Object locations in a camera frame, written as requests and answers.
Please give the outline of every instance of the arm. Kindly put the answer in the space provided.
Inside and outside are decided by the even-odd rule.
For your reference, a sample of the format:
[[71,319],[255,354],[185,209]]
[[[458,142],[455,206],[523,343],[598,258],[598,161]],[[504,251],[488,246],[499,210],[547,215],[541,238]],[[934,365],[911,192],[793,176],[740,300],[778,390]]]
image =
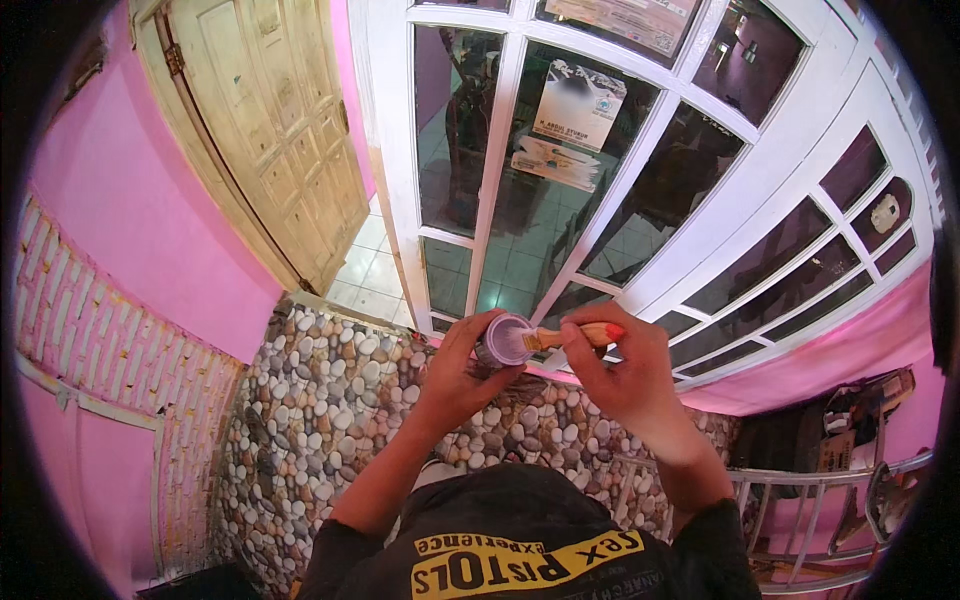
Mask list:
[[357,476],[330,518],[367,536],[385,539],[430,450],[449,431],[487,405],[524,370],[512,367],[479,381],[467,374],[477,338],[502,309],[457,322],[434,356],[420,399],[389,444]]
[[[598,321],[626,330],[617,344],[623,361],[611,368],[597,358],[576,326]],[[674,393],[663,329],[606,302],[564,317],[561,332],[567,360],[590,398],[656,455],[663,490],[675,507],[677,531],[700,511],[733,497],[723,462]]]

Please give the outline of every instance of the wooden brush handle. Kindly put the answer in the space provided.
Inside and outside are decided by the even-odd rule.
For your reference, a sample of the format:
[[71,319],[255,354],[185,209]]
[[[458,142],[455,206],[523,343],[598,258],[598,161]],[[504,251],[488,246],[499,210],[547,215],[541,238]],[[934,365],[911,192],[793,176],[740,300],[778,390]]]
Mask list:
[[[580,325],[580,330],[587,336],[587,340],[594,348],[606,348],[610,344],[615,344],[623,337],[623,327],[614,323],[587,323]],[[542,327],[537,329],[537,337],[544,348],[562,346],[564,338],[560,331],[552,331]]]

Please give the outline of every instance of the paint brush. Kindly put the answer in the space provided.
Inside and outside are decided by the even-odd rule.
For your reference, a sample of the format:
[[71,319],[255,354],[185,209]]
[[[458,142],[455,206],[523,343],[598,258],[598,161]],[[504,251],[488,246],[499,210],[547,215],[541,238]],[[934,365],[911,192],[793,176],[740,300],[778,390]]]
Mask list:
[[[587,340],[594,348],[605,348],[610,344],[615,344],[620,341],[624,334],[624,329],[620,325],[604,322],[582,324],[580,330],[584,332]],[[512,327],[507,331],[507,340],[511,349],[516,353],[536,352],[545,348],[562,346],[564,343],[560,331],[552,331],[543,327],[534,329]]]

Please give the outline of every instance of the left hand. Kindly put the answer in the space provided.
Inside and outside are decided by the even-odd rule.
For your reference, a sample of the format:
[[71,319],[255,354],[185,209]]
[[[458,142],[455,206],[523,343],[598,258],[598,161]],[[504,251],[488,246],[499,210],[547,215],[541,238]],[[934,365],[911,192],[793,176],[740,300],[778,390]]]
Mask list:
[[494,308],[453,324],[430,362],[420,399],[408,420],[439,439],[464,424],[526,370],[523,365],[501,369],[486,381],[467,373],[467,360],[477,339],[505,312]]

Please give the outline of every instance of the brick pattern wall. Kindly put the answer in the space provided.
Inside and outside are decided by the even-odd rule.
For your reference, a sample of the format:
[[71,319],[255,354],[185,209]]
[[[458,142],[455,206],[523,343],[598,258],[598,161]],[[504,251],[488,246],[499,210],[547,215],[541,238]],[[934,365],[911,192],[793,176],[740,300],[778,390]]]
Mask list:
[[212,466],[225,408],[245,365],[125,294],[32,197],[19,236],[17,349],[89,396],[163,419],[156,499],[161,557],[167,569],[203,567]]

